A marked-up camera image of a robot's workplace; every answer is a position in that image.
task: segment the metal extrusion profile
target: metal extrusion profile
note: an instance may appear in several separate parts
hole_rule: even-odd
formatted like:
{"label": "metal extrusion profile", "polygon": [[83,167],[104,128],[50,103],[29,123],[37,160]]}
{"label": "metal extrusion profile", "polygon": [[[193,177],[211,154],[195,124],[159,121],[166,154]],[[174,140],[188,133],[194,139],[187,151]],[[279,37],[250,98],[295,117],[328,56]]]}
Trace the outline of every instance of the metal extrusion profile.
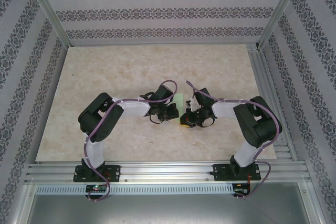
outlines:
{"label": "metal extrusion profile", "polygon": [[275,7],[264,31],[262,31],[262,34],[260,36],[260,40],[258,42],[258,48],[263,49],[265,44],[267,43],[268,38],[272,34],[277,22],[279,21],[281,15],[285,11],[288,3],[290,0],[279,0],[277,6]]}
{"label": "metal extrusion profile", "polygon": [[[309,182],[304,161],[291,159],[287,144],[275,144],[277,159],[270,159],[272,172],[266,180],[275,182]],[[229,161],[205,162],[106,162],[107,165],[120,165],[120,182],[117,184],[199,184],[215,182],[210,175],[214,164],[228,164]],[[73,182],[73,173],[79,162],[42,162],[31,164],[25,179],[30,185],[62,185],[77,184]],[[261,177],[264,177],[268,166],[259,165]]]}
{"label": "metal extrusion profile", "polygon": [[73,47],[69,36],[67,35],[61,21],[59,20],[55,10],[53,9],[49,0],[37,0],[43,9],[45,15],[49,19],[51,25],[53,26],[57,36],[63,43],[63,46],[68,49],[69,47]]}
{"label": "metal extrusion profile", "polygon": [[285,117],[283,116],[281,106],[275,91],[275,87],[271,81],[270,73],[266,67],[265,58],[262,52],[257,50],[248,50],[252,69],[256,78],[257,87],[260,95],[264,97],[266,102],[273,110],[276,117],[282,124],[282,133],[279,136],[278,143],[287,143],[291,158],[298,161],[293,142],[290,138],[289,131],[286,126]]}

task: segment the wire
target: wire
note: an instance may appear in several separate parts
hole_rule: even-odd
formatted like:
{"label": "wire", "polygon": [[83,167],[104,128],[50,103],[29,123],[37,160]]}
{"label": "wire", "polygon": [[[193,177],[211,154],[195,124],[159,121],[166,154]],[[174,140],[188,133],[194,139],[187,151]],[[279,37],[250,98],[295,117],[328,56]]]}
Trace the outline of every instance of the wire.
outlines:
{"label": "wire", "polygon": [[203,124],[202,124],[202,125],[200,125],[200,127],[201,127],[201,128],[208,128],[208,127],[210,127],[211,125],[213,125],[214,123],[215,123],[215,119],[212,118],[212,124],[210,124],[210,125],[208,125],[208,126],[203,126]]}
{"label": "wire", "polygon": [[256,102],[252,102],[252,101],[248,101],[248,100],[222,100],[222,99],[218,99],[218,98],[215,98],[215,97],[212,97],[211,95],[209,94],[206,94],[204,92],[202,92],[201,90],[195,88],[191,82],[189,81],[185,81],[190,87],[192,87],[194,93],[195,91],[197,91],[198,93],[202,94],[202,95],[205,95],[206,97],[209,97],[215,101],[218,101],[218,102],[234,102],[234,103],[249,103],[249,104],[252,104],[252,105],[255,105],[259,108],[261,108],[262,110],[264,110],[267,114],[269,114],[269,116],[273,119],[274,123],[275,123],[275,127],[276,127],[276,134],[275,134],[275,137],[273,138],[272,141],[270,141],[269,143],[265,144],[264,146],[262,146],[260,148],[260,150],[256,153],[256,155],[254,155],[253,157],[253,161],[256,162],[257,164],[266,164],[268,165],[268,171],[267,171],[267,174],[266,176],[262,179],[262,181],[260,182],[260,184],[249,194],[249,195],[246,195],[246,196],[237,196],[237,198],[248,198],[250,197],[251,195],[253,195],[262,185],[263,183],[265,182],[265,180],[267,179],[268,175],[270,174],[271,172],[271,165],[266,162],[266,161],[256,161],[257,157],[259,156],[259,154],[264,150],[264,148],[266,148],[267,146],[273,144],[277,139],[278,139],[278,136],[280,134],[280,126],[279,126],[279,123],[278,123],[278,120],[276,119],[276,117],[273,115],[273,113],[267,109],[266,107],[262,106],[261,104],[259,103],[256,103]]}
{"label": "wire", "polygon": [[247,184],[248,184],[248,190],[250,190],[251,189],[251,175],[250,175],[250,173],[248,173],[247,174]]}
{"label": "wire", "polygon": [[160,123],[158,123],[158,122],[154,122],[154,121],[152,120],[152,115],[149,116],[149,121],[151,121],[152,123],[155,123],[155,124],[161,124],[161,123],[163,123],[163,121],[160,122]]}
{"label": "wire", "polygon": [[88,142],[90,141],[90,139],[92,138],[93,135],[95,135],[95,133],[97,132],[97,130],[99,129],[99,127],[103,124],[103,122],[105,121],[106,117],[109,115],[110,111],[113,109],[114,106],[116,106],[118,103],[120,102],[134,102],[134,101],[138,101],[138,102],[147,102],[147,103],[159,103],[159,102],[165,102],[169,99],[172,99],[174,97],[174,95],[176,94],[177,92],[177,83],[173,80],[165,80],[164,82],[162,82],[160,84],[160,86],[162,86],[163,84],[165,84],[166,82],[171,82],[173,84],[175,84],[175,91],[173,92],[173,94],[165,99],[162,99],[162,100],[156,100],[156,101],[151,101],[151,100],[141,100],[141,99],[130,99],[130,98],[127,98],[127,99],[122,99],[122,100],[118,100],[116,102],[114,102],[111,107],[109,107],[105,113],[105,115],[102,117],[102,119],[99,121],[99,123],[97,124],[97,126],[93,129],[93,131],[87,136],[87,138],[85,139],[85,143],[84,143],[84,155],[85,155],[85,159],[86,159],[86,163],[88,164],[88,166],[94,171],[94,173],[96,173],[100,178],[102,178],[105,182],[106,182],[106,185],[108,187],[108,191],[105,195],[103,195],[102,197],[100,197],[99,199],[91,199],[90,198],[90,194],[92,191],[90,191],[88,193],[88,199],[89,201],[94,201],[94,202],[97,202],[97,201],[101,201],[105,198],[107,198],[111,192],[111,185],[110,185],[110,182],[102,175],[100,174],[94,167],[93,165],[91,164],[90,162],[90,159],[88,157],[88,152],[87,152],[87,144]]}

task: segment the aluminum frame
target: aluminum frame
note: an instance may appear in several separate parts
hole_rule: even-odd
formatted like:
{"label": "aluminum frame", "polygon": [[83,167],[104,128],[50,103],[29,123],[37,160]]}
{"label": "aluminum frame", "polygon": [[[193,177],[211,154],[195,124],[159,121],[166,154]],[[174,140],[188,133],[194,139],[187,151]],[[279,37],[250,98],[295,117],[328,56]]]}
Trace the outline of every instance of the aluminum frame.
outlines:
{"label": "aluminum frame", "polygon": [[[274,144],[277,159],[268,160],[272,172],[266,183],[296,182],[298,183],[301,197],[306,208],[309,221],[313,224],[325,224],[325,218],[319,205],[316,192],[304,161],[298,161],[284,117],[280,110],[275,88],[270,82],[269,72],[265,65],[263,55],[257,50],[255,44],[247,45],[251,65],[256,77],[260,94],[269,103],[274,113],[283,125],[283,133],[279,142]],[[214,181],[209,173],[213,171],[213,164],[228,164],[229,161],[199,161],[199,162],[107,162],[108,165],[121,166],[120,182],[111,183],[118,185],[221,185],[223,182]],[[85,183],[73,182],[75,166],[79,162],[38,162],[28,168],[23,190],[20,195],[19,205],[14,212],[12,223],[27,223],[29,213],[34,201],[36,189],[40,185],[78,185]],[[268,166],[259,165],[261,177],[266,174]]]}
{"label": "aluminum frame", "polygon": [[265,29],[262,31],[258,42],[258,49],[263,49],[267,40],[271,36],[277,22],[279,21],[280,17],[282,16],[283,12],[285,11],[288,3],[290,0],[279,0],[277,6],[275,7]]}
{"label": "aluminum frame", "polygon": [[37,0],[40,4],[42,10],[44,11],[45,15],[49,19],[51,25],[53,26],[57,36],[62,41],[63,46],[68,49],[69,47],[73,47],[73,44],[67,35],[61,21],[59,20],[55,10],[53,9],[49,0]]}

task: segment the small object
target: small object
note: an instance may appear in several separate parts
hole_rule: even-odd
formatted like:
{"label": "small object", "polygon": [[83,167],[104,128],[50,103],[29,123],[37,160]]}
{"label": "small object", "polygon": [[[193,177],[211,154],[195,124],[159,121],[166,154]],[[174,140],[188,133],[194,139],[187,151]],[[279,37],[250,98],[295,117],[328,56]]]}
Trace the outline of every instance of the small object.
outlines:
{"label": "small object", "polygon": [[235,198],[239,198],[242,197],[243,199],[245,199],[246,195],[249,195],[250,191],[251,191],[251,186],[250,183],[246,183],[246,184],[232,184],[233,187],[233,191],[234,193],[234,197]]}
{"label": "small object", "polygon": [[106,193],[106,185],[88,185],[85,188],[86,193]]}

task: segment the slotted metal strip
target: slotted metal strip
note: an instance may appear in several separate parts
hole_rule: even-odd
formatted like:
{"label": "slotted metal strip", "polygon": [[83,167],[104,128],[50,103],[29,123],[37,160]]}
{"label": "slotted metal strip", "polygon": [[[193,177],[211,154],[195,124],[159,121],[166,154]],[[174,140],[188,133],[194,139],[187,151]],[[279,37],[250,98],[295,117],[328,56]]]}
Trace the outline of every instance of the slotted metal strip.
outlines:
{"label": "slotted metal strip", "polygon": [[[83,195],[86,185],[38,185],[37,195]],[[113,195],[232,194],[232,184],[111,185]]]}

